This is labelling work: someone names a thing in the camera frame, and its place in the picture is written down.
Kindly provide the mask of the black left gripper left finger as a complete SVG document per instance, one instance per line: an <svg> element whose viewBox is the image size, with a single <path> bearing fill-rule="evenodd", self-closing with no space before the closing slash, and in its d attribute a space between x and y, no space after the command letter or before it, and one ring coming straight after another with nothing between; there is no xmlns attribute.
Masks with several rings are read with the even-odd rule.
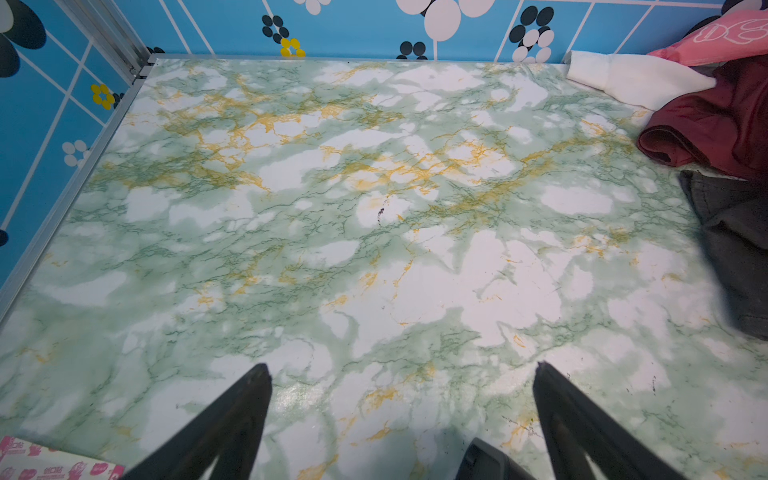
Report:
<svg viewBox="0 0 768 480"><path fill-rule="evenodd" d="M126 479L248 479L272 395L268 367L255 365Z"/></svg>

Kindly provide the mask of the dark grey cloth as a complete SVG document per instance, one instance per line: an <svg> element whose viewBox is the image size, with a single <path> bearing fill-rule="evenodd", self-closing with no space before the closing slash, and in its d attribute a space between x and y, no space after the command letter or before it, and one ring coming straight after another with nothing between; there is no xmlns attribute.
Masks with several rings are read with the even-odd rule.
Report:
<svg viewBox="0 0 768 480"><path fill-rule="evenodd" d="M679 183L725 292L731 321L767 338L767 185L685 170Z"/></svg>

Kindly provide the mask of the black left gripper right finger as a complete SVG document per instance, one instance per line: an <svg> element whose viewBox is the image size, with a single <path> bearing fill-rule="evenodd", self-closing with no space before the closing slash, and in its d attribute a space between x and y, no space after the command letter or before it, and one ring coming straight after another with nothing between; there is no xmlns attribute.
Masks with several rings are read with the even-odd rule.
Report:
<svg viewBox="0 0 768 480"><path fill-rule="evenodd" d="M554 366L541 362L533 395L557 479L681 479Z"/></svg>

